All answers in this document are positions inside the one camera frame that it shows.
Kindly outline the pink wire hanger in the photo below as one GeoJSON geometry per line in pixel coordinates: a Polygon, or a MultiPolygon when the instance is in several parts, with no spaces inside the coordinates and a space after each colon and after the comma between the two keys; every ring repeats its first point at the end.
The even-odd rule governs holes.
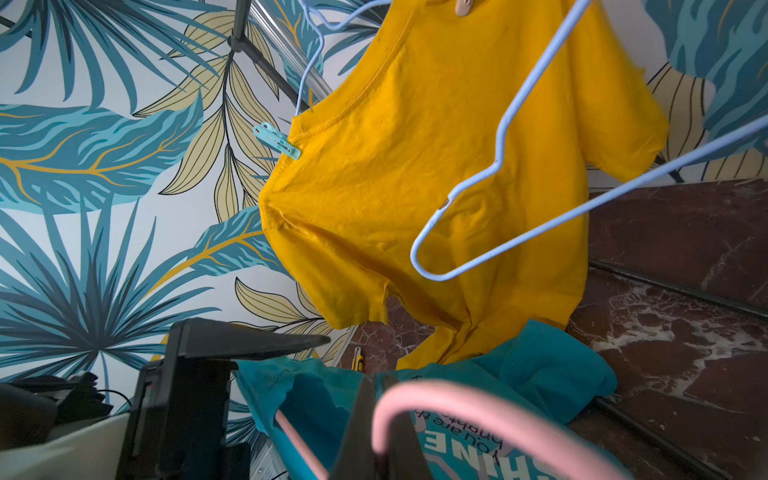
{"type": "MultiPolygon", "coordinates": [[[[377,394],[372,422],[372,449],[380,478],[380,396],[377,394]]],[[[442,380],[397,383],[387,395],[398,410],[423,410],[454,415],[505,443],[517,447],[569,479],[626,479],[615,463],[587,447],[573,435],[528,410],[481,390],[442,380]]],[[[282,411],[275,421],[317,479],[329,479],[328,470],[316,457],[282,411]]]]}

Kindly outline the white blue wire hanger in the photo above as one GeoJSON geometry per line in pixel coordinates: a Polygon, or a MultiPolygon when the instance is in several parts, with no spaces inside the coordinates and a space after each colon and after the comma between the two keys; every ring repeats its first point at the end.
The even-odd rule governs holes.
{"type": "Polygon", "coordinates": [[[432,281],[451,280],[481,264],[556,229],[666,173],[715,157],[767,128],[760,116],[650,172],[651,154],[668,132],[668,123],[640,74],[619,45],[599,2],[572,1],[552,39],[522,82],[498,125],[494,159],[486,169],[456,185],[432,215],[410,249],[416,272],[432,281]],[[465,191],[501,175],[525,199],[541,201],[535,188],[558,175],[553,155],[579,157],[622,180],[622,185],[570,210],[446,273],[431,273],[419,262],[419,249],[444,213],[465,191]]]}

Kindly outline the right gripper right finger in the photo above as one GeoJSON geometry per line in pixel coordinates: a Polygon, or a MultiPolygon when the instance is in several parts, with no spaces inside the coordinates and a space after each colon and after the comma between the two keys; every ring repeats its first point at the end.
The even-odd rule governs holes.
{"type": "Polygon", "coordinates": [[[415,431],[411,413],[398,410],[388,392],[398,380],[391,375],[381,375],[382,395],[380,396],[380,439],[383,452],[380,454],[381,479],[432,479],[415,431]]]}

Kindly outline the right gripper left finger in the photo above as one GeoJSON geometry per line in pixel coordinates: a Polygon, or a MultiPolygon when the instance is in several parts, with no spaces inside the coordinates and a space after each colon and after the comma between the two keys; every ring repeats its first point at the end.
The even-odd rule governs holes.
{"type": "Polygon", "coordinates": [[[376,383],[370,376],[363,378],[354,408],[329,474],[330,480],[378,479],[377,456],[372,449],[372,422],[376,406],[376,383]]]}

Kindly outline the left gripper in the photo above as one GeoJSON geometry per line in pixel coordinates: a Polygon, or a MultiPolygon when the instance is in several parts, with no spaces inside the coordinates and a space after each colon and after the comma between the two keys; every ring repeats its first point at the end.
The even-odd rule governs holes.
{"type": "Polygon", "coordinates": [[[265,360],[326,345],[318,334],[279,334],[193,318],[175,323],[165,357],[140,372],[117,479],[247,479],[251,447],[225,444],[236,360],[265,360]]]}

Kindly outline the teal blue t-shirt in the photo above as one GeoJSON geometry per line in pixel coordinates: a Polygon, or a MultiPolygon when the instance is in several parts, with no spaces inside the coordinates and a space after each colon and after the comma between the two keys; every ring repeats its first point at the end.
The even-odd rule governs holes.
{"type": "MultiPolygon", "coordinates": [[[[479,357],[390,375],[399,382],[425,379],[467,385],[559,425],[567,425],[594,398],[617,388],[616,375],[597,353],[535,320],[517,337],[479,357]]],[[[365,377],[316,359],[286,357],[242,362],[235,373],[257,429],[271,438],[293,479],[311,479],[314,474],[276,423],[276,414],[283,413],[321,464],[331,468],[365,377]]],[[[461,416],[416,410],[411,421],[433,479],[561,476],[461,416]]]]}

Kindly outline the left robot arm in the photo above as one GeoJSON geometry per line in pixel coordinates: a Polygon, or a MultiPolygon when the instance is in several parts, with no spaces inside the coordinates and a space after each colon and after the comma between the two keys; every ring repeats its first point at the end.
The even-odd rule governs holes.
{"type": "Polygon", "coordinates": [[[230,378],[240,360],[266,360],[328,343],[194,318],[174,324],[165,355],[139,373],[129,412],[91,374],[1,386],[1,474],[21,479],[246,479],[251,446],[229,445],[230,378]]]}

